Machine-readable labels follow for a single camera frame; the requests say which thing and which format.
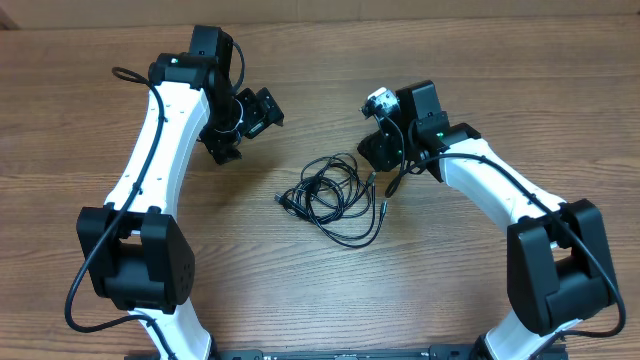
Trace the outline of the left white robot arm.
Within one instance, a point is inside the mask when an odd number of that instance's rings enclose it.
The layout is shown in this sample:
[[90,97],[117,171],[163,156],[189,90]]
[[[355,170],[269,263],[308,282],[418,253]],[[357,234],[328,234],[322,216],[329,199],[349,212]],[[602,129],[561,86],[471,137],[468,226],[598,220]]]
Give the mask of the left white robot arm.
[[149,90],[146,117],[127,166],[100,207],[84,207],[76,232],[84,262],[65,300],[67,324],[92,333],[136,321],[154,359],[216,359],[190,294],[195,255],[177,223],[177,205],[196,144],[223,165],[284,114],[267,88],[231,81],[241,50],[219,27],[194,27],[188,51],[162,53],[147,75],[115,67],[117,78]]

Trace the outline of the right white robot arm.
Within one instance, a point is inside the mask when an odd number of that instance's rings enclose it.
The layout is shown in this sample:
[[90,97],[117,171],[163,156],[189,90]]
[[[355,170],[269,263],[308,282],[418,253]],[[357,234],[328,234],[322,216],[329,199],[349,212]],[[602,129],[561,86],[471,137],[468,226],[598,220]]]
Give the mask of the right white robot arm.
[[361,112],[378,129],[358,151],[377,172],[431,174],[461,192],[505,234],[507,316],[472,345],[432,345],[430,359],[565,359],[566,337],[618,335],[626,323],[604,221],[589,200],[567,202],[504,162],[481,133],[453,125],[435,84],[381,87]]

